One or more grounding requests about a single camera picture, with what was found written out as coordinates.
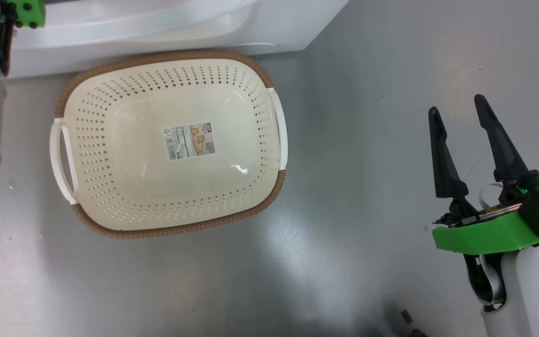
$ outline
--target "white sticker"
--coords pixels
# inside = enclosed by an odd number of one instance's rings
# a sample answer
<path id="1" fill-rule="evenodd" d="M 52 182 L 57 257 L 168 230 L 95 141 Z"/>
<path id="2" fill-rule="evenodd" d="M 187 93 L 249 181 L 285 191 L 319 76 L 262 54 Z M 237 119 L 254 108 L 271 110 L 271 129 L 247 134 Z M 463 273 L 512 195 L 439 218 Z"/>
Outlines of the white sticker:
<path id="1" fill-rule="evenodd" d="M 197 122 L 163 128 L 165 154 L 176 161 L 216 153 L 211 122 Z"/>

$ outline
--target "green block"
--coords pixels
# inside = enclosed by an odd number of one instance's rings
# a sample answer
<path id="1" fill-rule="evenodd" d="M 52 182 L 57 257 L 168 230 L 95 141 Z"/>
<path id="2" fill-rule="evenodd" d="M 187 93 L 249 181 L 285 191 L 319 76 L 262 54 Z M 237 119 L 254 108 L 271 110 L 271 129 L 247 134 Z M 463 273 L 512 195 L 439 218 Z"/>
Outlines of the green block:
<path id="1" fill-rule="evenodd" d="M 517 212 L 459 228 L 436 228 L 432 236 L 438 249 L 469 255 L 517 251 L 539 243 Z"/>
<path id="2" fill-rule="evenodd" d="M 45 0 L 8 0 L 8 3 L 15 4 L 15 11 L 18 14 L 16 25 L 30 27 L 45 27 Z"/>

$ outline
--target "basket handle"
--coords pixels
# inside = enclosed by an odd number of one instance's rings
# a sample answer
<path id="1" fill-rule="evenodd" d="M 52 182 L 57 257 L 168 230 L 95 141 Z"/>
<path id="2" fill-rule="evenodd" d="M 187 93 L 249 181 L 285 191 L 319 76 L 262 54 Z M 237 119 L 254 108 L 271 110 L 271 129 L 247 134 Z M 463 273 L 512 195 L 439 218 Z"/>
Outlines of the basket handle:
<path id="1" fill-rule="evenodd" d="M 64 168 L 62 167 L 62 158 L 59 153 L 59 137 L 64 133 L 64 143 L 66 144 L 66 154 L 68 155 L 68 163 L 70 166 L 70 176 L 75 190 L 72 190 L 66 179 Z M 51 126 L 51 136 L 49 137 L 49 155 L 51 156 L 51 167 L 55 181 L 58 182 L 59 189 L 69 201 L 71 205 L 77 204 L 76 192 L 78 189 L 78 181 L 76 179 L 76 170 L 74 168 L 74 159 L 72 155 L 72 147 L 70 146 L 70 137 L 68 136 L 68 127 L 62 124 L 62 118 L 56 118 Z"/>
<path id="2" fill-rule="evenodd" d="M 278 138 L 280 139 L 280 170 L 286 170 L 288 163 L 288 133 L 286 132 L 286 119 L 280 97 L 274 88 L 268 88 L 271 104 L 276 112 L 276 121 L 278 122 Z"/>

